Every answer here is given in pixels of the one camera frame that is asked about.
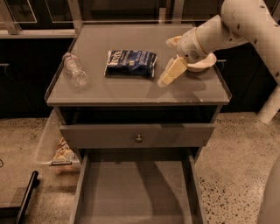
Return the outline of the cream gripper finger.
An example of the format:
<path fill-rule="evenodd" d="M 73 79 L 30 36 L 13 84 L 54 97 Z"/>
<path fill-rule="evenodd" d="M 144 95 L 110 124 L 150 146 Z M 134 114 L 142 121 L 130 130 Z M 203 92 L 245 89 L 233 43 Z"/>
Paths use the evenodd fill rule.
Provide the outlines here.
<path fill-rule="evenodd" d="M 160 75 L 157 84 L 163 88 L 171 84 L 187 69 L 187 61 L 184 58 L 177 57 L 176 59 L 171 58 L 167 63 L 165 70 Z"/>
<path fill-rule="evenodd" d="M 180 41 L 181 37 L 180 36 L 176 36 L 176 37 L 172 37 L 172 38 L 168 38 L 165 43 L 169 46 L 169 47 L 176 47 L 178 42 Z"/>

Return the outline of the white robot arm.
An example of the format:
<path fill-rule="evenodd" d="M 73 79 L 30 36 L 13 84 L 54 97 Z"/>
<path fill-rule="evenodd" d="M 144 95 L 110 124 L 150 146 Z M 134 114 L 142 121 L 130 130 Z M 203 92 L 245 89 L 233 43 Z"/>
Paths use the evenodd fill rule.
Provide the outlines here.
<path fill-rule="evenodd" d="M 249 42 L 280 84 L 280 27 L 263 0 L 224 0 L 220 14 L 166 44 L 177 51 L 157 84 L 165 87 L 185 71 L 210 67 L 214 51 Z M 256 224 L 280 224 L 280 156 L 269 171 Z"/>

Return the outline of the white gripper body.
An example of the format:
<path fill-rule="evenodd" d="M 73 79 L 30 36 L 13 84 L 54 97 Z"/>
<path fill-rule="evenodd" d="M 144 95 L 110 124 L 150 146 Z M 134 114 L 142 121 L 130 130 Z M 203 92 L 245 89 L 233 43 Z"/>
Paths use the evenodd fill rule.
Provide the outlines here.
<path fill-rule="evenodd" d="M 190 31 L 184 33 L 176 46 L 178 56 L 184 58 L 191 64 L 202 61 L 207 57 L 207 53 L 200 47 L 196 31 L 196 28 L 192 28 Z"/>

